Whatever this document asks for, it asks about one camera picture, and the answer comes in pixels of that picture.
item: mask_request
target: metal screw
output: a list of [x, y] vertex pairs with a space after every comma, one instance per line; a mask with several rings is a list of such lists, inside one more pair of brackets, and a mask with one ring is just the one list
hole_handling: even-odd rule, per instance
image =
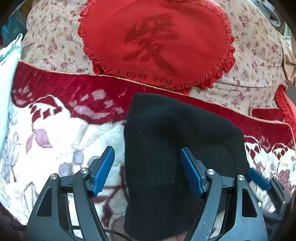
[[85, 167], [85, 168], [82, 168], [82, 169], [80, 170], [80, 172], [81, 172], [82, 174], [86, 174], [86, 173], [89, 172], [89, 169]]
[[237, 178], [238, 178], [240, 181], [243, 181], [243, 180], [244, 180], [244, 176], [243, 176], [243, 175], [237, 175]]
[[215, 174], [215, 171], [214, 171], [213, 169], [208, 169], [208, 170], [207, 170], [207, 173], [208, 173], [209, 175], [214, 175], [214, 174]]
[[51, 180], [57, 179], [57, 174], [52, 174], [52, 175], [50, 175], [50, 179], [51, 179]]

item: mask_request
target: floral bedsheet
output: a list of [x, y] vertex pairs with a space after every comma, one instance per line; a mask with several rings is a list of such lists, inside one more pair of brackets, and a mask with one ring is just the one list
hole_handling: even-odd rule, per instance
[[[86, 0], [40, 0], [27, 19], [22, 60], [61, 72], [93, 74], [77, 34], [79, 14]], [[277, 31], [250, 1], [216, 0], [230, 21], [236, 62], [229, 73], [190, 95], [243, 114], [250, 107], [276, 107], [274, 94], [285, 84], [283, 54]]]

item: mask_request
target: red fleece blanket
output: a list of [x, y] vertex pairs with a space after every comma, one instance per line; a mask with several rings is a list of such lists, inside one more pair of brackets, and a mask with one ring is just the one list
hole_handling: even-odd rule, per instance
[[[127, 188], [122, 123], [136, 92], [173, 97], [229, 119], [244, 133], [250, 166], [265, 178], [278, 178], [293, 191], [295, 140], [291, 127], [281, 122], [280, 117], [276, 118], [280, 121], [274, 121], [271, 116], [265, 117], [267, 120], [258, 119], [131, 80], [59, 73], [20, 62], [11, 95], [14, 111], [1, 157], [4, 164], [0, 166], [0, 202], [3, 206], [26, 224], [49, 175], [76, 173], [100, 155], [106, 145], [112, 145], [116, 164], [94, 203], [103, 226], [124, 233]], [[28, 175], [32, 167], [34, 175]], [[268, 195], [255, 185], [251, 188], [262, 205], [272, 211]], [[69, 197], [71, 212], [75, 212], [73, 205], [73, 197]], [[71, 220], [73, 225], [78, 224], [76, 217]], [[217, 218], [216, 223], [213, 235], [219, 232], [221, 218]]]

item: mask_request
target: blue plastic part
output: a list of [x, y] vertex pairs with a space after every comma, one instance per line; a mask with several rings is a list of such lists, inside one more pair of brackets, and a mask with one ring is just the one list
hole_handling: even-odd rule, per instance
[[199, 197], [202, 197], [204, 195], [204, 190], [202, 188], [202, 179], [198, 174], [196, 168], [192, 164], [192, 161], [190, 160], [184, 148], [182, 148], [180, 151], [180, 161], [189, 182], [191, 191]]
[[96, 176], [94, 177], [94, 187], [92, 189], [92, 193], [94, 196], [97, 196], [99, 192], [103, 190], [106, 179], [109, 175], [110, 169], [114, 162], [115, 151], [114, 148], [111, 147], [105, 159], [103, 160]]
[[250, 168], [246, 177], [251, 179], [254, 183], [256, 183], [262, 190], [269, 191], [271, 189], [271, 184], [264, 178], [262, 175], [257, 172], [255, 169]]

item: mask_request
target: round red pillow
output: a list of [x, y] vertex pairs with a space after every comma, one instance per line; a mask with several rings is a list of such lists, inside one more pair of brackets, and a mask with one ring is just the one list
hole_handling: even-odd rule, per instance
[[80, 16], [96, 74], [205, 89], [235, 62], [230, 21], [211, 0], [89, 0]]

